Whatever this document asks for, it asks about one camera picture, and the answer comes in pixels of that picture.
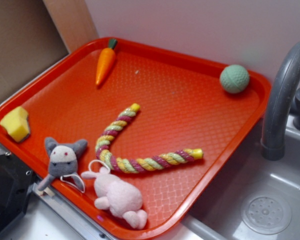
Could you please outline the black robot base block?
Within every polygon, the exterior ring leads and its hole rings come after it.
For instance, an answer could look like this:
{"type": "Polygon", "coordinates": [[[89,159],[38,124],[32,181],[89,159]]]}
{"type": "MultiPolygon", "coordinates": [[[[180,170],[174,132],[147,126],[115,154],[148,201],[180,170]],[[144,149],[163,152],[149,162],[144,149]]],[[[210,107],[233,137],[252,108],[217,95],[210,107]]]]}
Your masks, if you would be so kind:
{"type": "Polygon", "coordinates": [[[13,153],[0,155],[0,235],[26,215],[35,177],[13,153]]]}

